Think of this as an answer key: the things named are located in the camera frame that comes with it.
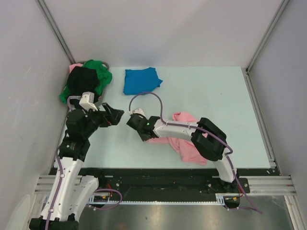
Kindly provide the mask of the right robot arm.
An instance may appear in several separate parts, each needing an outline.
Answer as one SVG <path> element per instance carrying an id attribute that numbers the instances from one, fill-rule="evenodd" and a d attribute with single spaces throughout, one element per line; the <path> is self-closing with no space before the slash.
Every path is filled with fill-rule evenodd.
<path id="1" fill-rule="evenodd" d="M 230 159 L 233 149 L 226 142 L 226 134 L 209 119 L 201 118 L 196 123 L 166 121 L 131 112 L 127 125 L 137 131 L 142 141 L 176 138 L 191 142 L 201 157 L 214 163 L 226 192 L 238 188 L 237 169 Z"/>

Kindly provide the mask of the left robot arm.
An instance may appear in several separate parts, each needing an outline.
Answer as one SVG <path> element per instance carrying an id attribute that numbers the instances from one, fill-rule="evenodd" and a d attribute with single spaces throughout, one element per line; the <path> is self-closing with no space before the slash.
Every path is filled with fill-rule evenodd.
<path id="1" fill-rule="evenodd" d="M 80 215 L 90 196 L 105 188 L 106 180 L 98 170 L 83 176 L 79 185 L 75 184 L 90 147 L 90 136 L 100 127 L 116 126 L 124 114 L 123 110 L 107 103 L 102 106 L 103 111 L 74 109 L 68 112 L 65 136 L 56 150 L 56 177 L 40 217 L 30 221 L 31 230 L 78 229 Z"/>

